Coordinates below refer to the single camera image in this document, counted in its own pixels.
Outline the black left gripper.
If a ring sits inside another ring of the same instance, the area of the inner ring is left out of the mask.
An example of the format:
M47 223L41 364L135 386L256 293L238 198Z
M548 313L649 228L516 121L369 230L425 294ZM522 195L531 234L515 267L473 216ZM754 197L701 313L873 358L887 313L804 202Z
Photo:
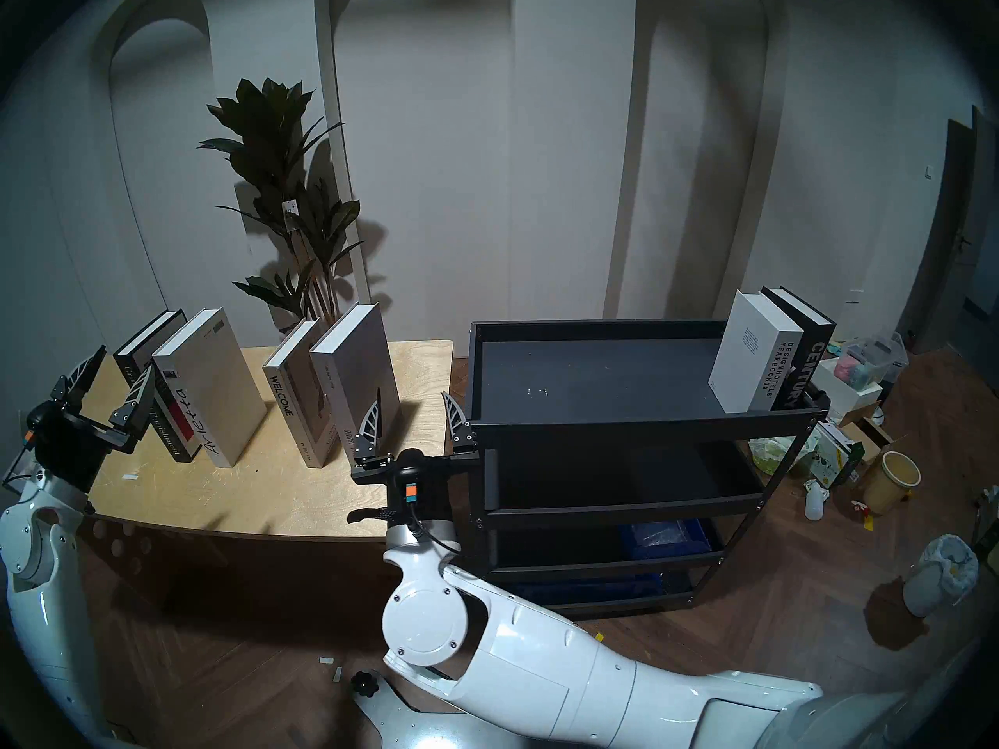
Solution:
M68 376L60 376L51 392L51 401L57 405L37 405L27 417L27 444L34 460L78 490L90 490L106 456L112 451L128 453L129 444L144 437L152 419L156 391L153 364L147 365L125 401L112 412L109 426L72 414L81 411L106 351L105 346L99 346Z

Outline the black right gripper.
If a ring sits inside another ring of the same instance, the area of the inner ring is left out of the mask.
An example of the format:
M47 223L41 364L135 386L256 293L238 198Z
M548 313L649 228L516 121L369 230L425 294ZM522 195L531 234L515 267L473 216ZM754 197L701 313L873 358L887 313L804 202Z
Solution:
M372 403L357 428L352 469L356 485L385 485L387 504L352 511L352 522L374 519L387 525L418 525L426 520L453 521L448 493L451 477L467 474L480 464L471 422L449 392L442 392L453 454L428 456L402 451L381 456L380 403Z

